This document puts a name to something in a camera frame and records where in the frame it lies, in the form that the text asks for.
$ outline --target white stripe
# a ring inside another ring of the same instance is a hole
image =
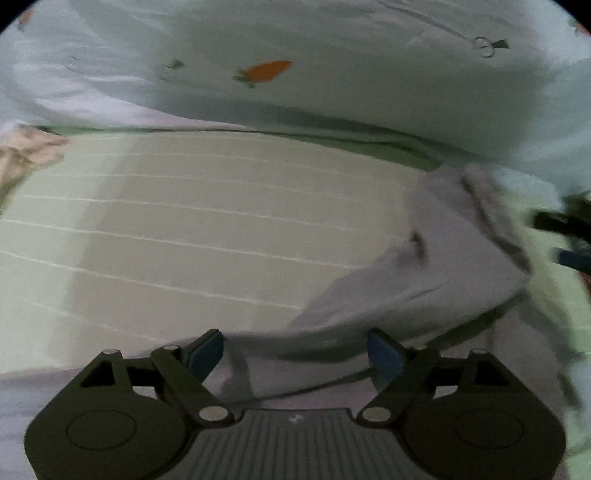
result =
[[[124,152],[121,152],[121,153],[87,153],[85,155],[80,155],[78,157],[79,158],[86,158],[86,157],[139,157],[139,156],[144,157],[146,155],[150,155],[153,157],[213,157],[213,158],[227,158],[227,159],[228,158],[230,158],[230,159],[236,158],[238,160],[252,160],[252,161],[259,161],[259,162],[266,162],[266,163],[277,163],[280,165],[285,165],[287,167],[302,168],[304,170],[317,171],[317,172],[327,173],[330,175],[348,177],[351,179],[369,180],[369,181],[372,181],[375,183],[396,185],[397,187],[408,190],[408,187],[406,187],[394,180],[380,180],[380,179],[375,179],[375,178],[373,178],[371,176],[367,176],[367,175],[364,175],[364,176],[353,175],[350,173],[343,173],[343,172],[334,171],[334,170],[326,170],[324,168],[309,167],[307,165],[298,165],[298,164],[289,163],[289,162],[281,161],[281,160],[269,160],[267,158],[240,157],[237,155],[219,155],[219,154],[209,154],[209,153],[175,153],[175,152],[170,152],[170,153],[150,153],[150,152],[145,152],[145,153],[124,153]]]
[[[265,218],[269,220],[277,220],[279,222],[289,222],[289,223],[298,223],[301,225],[310,225],[310,226],[318,226],[321,228],[331,228],[334,230],[340,230],[343,232],[371,232],[376,231],[383,235],[387,235],[387,233],[383,231],[379,231],[376,229],[365,229],[365,228],[350,228],[350,227],[341,227],[335,225],[324,225],[322,223],[312,223],[306,222],[304,220],[295,220],[290,218],[281,218],[275,217],[270,215],[260,215],[257,213],[246,213],[246,212],[238,212],[236,210],[226,210],[226,209],[219,209],[219,208],[212,208],[212,207],[198,207],[195,205],[175,205],[174,203],[163,203],[163,202],[139,202],[136,200],[121,200],[121,199],[84,199],[84,198],[75,198],[75,197],[52,197],[47,195],[26,195],[20,194],[19,198],[29,198],[29,199],[38,199],[38,200],[61,200],[67,202],[93,202],[93,203],[126,203],[130,205],[151,205],[151,206],[159,206],[159,207],[173,207],[173,208],[182,208],[187,210],[199,210],[204,212],[218,212],[218,213],[227,213],[229,215],[242,215],[242,216],[250,216],[255,218]]]
[[[8,291],[5,288],[0,288],[0,290],[6,291],[11,297],[13,297],[13,298],[16,297],[16,298],[22,300],[23,302],[28,303],[30,305],[33,305],[35,307],[39,307],[39,308],[42,308],[42,309],[47,310],[48,312],[57,313],[59,315],[73,317],[76,320],[81,321],[82,323],[87,323],[89,325],[92,325],[93,327],[100,327],[100,328],[104,328],[105,330],[110,330],[112,332],[117,332],[117,333],[126,333],[128,335],[133,335],[133,336],[136,336],[136,337],[143,338],[144,340],[149,340],[150,342],[155,342],[155,343],[157,343],[159,345],[163,345],[163,344],[166,343],[166,340],[165,339],[151,337],[151,336],[148,336],[148,335],[144,335],[143,333],[132,332],[131,330],[126,330],[126,329],[119,328],[119,327],[115,328],[115,327],[112,327],[112,326],[107,325],[105,323],[98,323],[96,321],[90,320],[90,319],[88,319],[88,318],[86,318],[86,317],[84,317],[82,315],[77,314],[77,313],[67,312],[67,311],[62,310],[62,309],[57,309],[55,307],[50,307],[48,305],[43,305],[42,303],[38,303],[36,301],[30,300],[30,299],[28,299],[26,297],[23,297],[22,295],[15,294],[15,293],[13,293],[11,291]]]
[[[334,263],[328,263],[328,262],[318,262],[315,260],[307,260],[305,258],[283,257],[281,255],[272,255],[272,254],[266,254],[263,252],[252,252],[252,251],[237,250],[234,248],[224,248],[224,247],[213,247],[211,245],[192,244],[190,242],[177,242],[177,241],[172,241],[172,240],[161,240],[161,239],[157,239],[157,238],[149,238],[149,237],[137,236],[137,235],[127,235],[124,233],[105,232],[105,231],[101,231],[101,230],[82,230],[82,229],[77,229],[77,228],[68,228],[68,227],[55,226],[55,225],[43,225],[41,223],[24,222],[22,220],[2,220],[2,223],[14,223],[16,225],[27,225],[27,226],[34,226],[34,227],[39,227],[39,228],[49,228],[52,230],[60,230],[60,231],[65,231],[65,232],[88,233],[88,234],[92,234],[92,235],[106,235],[106,236],[114,236],[117,238],[129,238],[129,239],[133,239],[133,240],[143,240],[143,241],[147,241],[147,242],[156,242],[156,243],[168,244],[168,245],[178,245],[180,247],[203,248],[203,249],[215,250],[215,251],[219,251],[219,252],[253,255],[255,257],[275,258],[277,260],[286,260],[286,261],[290,261],[290,262],[297,262],[297,263],[303,263],[303,264],[321,265],[323,267],[343,268],[346,270],[353,270],[355,268],[361,268],[361,266],[357,266],[357,265],[342,265],[342,264],[334,264]]]
[[[347,200],[357,203],[369,203],[374,205],[386,206],[385,203],[372,202],[368,200],[361,200],[354,197],[345,197],[343,195],[336,195],[332,193],[324,192],[311,192],[310,190],[294,189],[290,187],[283,187],[281,185],[270,185],[268,183],[260,183],[257,181],[249,180],[235,180],[235,179],[220,179],[218,177],[209,177],[204,175],[198,176],[187,176],[187,175],[153,175],[153,174],[142,174],[142,173],[41,173],[38,177],[67,177],[67,178],[94,178],[94,177],[140,177],[143,179],[177,179],[177,180],[204,180],[204,181],[216,181],[220,183],[238,183],[244,185],[256,185],[263,188],[274,189],[274,190],[285,190],[286,192],[305,193],[307,195],[317,195],[328,198],[334,198],[337,200]]]
[[[171,291],[180,291],[182,293],[189,293],[192,295],[200,295],[202,297],[207,297],[207,298],[224,299],[224,300],[232,300],[232,301],[243,301],[245,303],[249,303],[252,305],[265,305],[265,306],[279,307],[279,308],[283,308],[283,309],[292,309],[292,310],[300,310],[301,309],[301,307],[298,305],[286,305],[286,304],[282,304],[282,303],[275,303],[273,301],[246,299],[246,298],[241,298],[241,297],[233,297],[233,296],[229,296],[229,295],[221,295],[221,294],[217,294],[217,293],[210,293],[210,292],[199,291],[199,290],[189,290],[187,288],[181,288],[181,287],[171,287],[169,285],[162,285],[162,284],[158,284],[158,283],[146,282],[146,281],[141,281],[141,280],[132,280],[130,278],[118,277],[116,275],[98,273],[98,272],[95,272],[92,270],[86,270],[84,268],[71,267],[69,265],[56,264],[56,263],[48,262],[45,260],[38,260],[36,258],[23,257],[22,255],[17,255],[12,252],[6,252],[6,251],[2,251],[2,250],[0,250],[0,254],[8,255],[9,257],[19,258],[21,260],[27,260],[27,261],[34,262],[34,263],[39,263],[42,265],[48,265],[50,267],[62,268],[64,270],[70,270],[70,271],[80,272],[80,273],[87,273],[89,275],[94,275],[95,277],[110,278],[112,280],[120,280],[120,281],[124,281],[126,283],[133,283],[133,284],[143,285],[146,287],[161,288],[163,290],[171,290]]]

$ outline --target orange carrot pattern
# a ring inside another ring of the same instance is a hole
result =
[[[20,17],[18,17],[18,24],[27,25],[31,21],[33,13],[35,13],[34,8],[30,8],[29,10],[25,11]]]
[[[270,82],[290,67],[291,62],[288,60],[261,63],[248,67],[246,70],[238,70],[238,74],[234,77],[234,80],[246,83],[250,88],[254,88],[255,83]]]

